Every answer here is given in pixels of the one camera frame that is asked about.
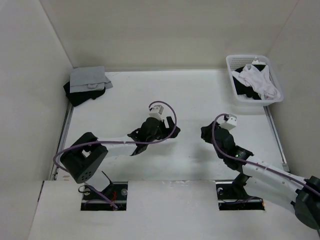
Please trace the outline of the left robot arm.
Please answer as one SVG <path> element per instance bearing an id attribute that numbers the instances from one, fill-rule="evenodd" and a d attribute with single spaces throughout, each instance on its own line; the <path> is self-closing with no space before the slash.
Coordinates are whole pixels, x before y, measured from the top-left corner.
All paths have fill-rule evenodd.
<path id="1" fill-rule="evenodd" d="M 124 137 L 115 139 L 119 143 L 108 146 L 101 143 L 84 146 L 84 143 L 98 141 L 92 132 L 86 132 L 73 144 L 73 146 L 81 146 L 64 152 L 60 162 L 77 184 L 94 187 L 96 195 L 105 200 L 112 195 L 112 181 L 99 169 L 105 158 L 139 155 L 148 147 L 144 143 L 166 138 L 174 139 L 180 131 L 172 117 L 168 116 L 166 120 L 148 117 L 141 127 Z"/>

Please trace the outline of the black tank top in basket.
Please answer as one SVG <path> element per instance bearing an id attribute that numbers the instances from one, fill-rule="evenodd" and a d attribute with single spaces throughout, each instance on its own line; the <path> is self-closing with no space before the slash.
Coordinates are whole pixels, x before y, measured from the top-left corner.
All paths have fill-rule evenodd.
<path id="1" fill-rule="evenodd" d="M 262 65 L 262 64 L 255 64 L 253 66 L 255 66 L 260 72 L 265 68 L 265 65 Z M 239 67 L 235 70 L 235 72 L 240 73 L 242 72 L 243 68 L 244 66 Z M 244 95 L 246 98 L 251 98 L 253 100 L 262 100 L 258 95 L 258 93 L 255 92 L 251 86 L 245 86 L 240 81 L 238 81 L 234 76 L 232 76 L 232 78 L 233 78 L 234 86 L 238 96 Z"/>

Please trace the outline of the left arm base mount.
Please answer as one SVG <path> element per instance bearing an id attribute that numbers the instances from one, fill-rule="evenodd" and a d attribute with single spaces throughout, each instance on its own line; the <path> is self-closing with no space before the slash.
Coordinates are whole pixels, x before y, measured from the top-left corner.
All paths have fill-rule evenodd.
<path id="1" fill-rule="evenodd" d="M 128 199 L 128 182 L 113 182 L 102 194 L 113 202 L 117 208 L 108 204 L 103 197 L 92 191 L 87 185 L 81 185 L 78 192 L 82 194 L 81 211 L 126 211 Z"/>

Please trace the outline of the white tank top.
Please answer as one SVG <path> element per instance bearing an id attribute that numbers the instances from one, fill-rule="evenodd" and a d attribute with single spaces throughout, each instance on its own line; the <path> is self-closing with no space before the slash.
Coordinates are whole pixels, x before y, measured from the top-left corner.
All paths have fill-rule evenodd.
<path id="1" fill-rule="evenodd" d="M 261 100 L 278 101 L 281 98 L 281 93 L 270 80 L 269 66 L 262 65 L 265 65 L 262 71 L 259 71 L 254 64 L 247 64 L 240 73 L 234 70 L 231 74 L 246 87 L 251 86 Z"/>

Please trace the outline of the white plastic basket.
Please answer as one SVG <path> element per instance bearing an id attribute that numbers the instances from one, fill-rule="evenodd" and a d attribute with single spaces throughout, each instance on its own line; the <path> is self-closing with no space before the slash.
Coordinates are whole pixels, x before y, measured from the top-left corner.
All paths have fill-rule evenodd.
<path id="1" fill-rule="evenodd" d="M 270 60 L 263 55 L 252 55 L 252 54 L 238 54 L 238 55 L 228 55 L 226 57 L 227 70 L 232 85 L 232 91 L 234 96 L 234 103 L 238 106 L 246 107 L 265 107 L 273 103 L 282 102 L 284 95 L 280 87 L 279 81 L 276 77 L 276 74 L 272 68 Z M 254 100 L 252 98 L 247 98 L 245 95 L 237 95 L 235 84 L 233 81 L 232 71 L 235 71 L 238 68 L 244 67 L 247 64 L 253 65 L 267 65 L 269 67 L 269 77 L 273 85 L 279 90 L 281 97 L 279 100 Z"/>

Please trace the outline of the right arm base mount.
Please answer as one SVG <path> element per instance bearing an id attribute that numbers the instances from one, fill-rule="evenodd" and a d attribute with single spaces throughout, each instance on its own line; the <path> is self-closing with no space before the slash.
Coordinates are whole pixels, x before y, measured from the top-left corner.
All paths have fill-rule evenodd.
<path id="1" fill-rule="evenodd" d="M 262 198 L 247 195 L 242 188 L 237 189 L 230 180 L 216 181 L 215 187 L 220 211 L 265 210 Z"/>

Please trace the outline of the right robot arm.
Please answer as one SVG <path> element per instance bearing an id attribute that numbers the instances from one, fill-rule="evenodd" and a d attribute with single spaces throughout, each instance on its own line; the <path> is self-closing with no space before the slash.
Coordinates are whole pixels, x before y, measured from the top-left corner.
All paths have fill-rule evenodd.
<path id="1" fill-rule="evenodd" d="M 307 227 L 320 228 L 320 179 L 296 176 L 263 162 L 251 151 L 236 145 L 220 124 L 201 127 L 201 139 L 213 145 L 219 159 L 239 174 L 232 182 L 238 198 L 258 197 L 292 212 Z"/>

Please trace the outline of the folded black tank top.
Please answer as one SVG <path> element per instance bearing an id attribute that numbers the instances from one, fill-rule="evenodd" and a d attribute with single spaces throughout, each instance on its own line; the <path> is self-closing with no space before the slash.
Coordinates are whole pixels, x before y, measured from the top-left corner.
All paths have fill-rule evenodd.
<path id="1" fill-rule="evenodd" d="M 71 103 L 73 107 L 77 107 L 84 102 L 88 100 L 95 100 L 102 95 L 105 94 L 106 89 L 104 88 L 103 90 L 94 90 L 94 91 L 85 91 L 85 92 L 70 92 L 70 82 L 67 82 L 63 86 L 65 96 L 68 99 L 68 101 Z"/>

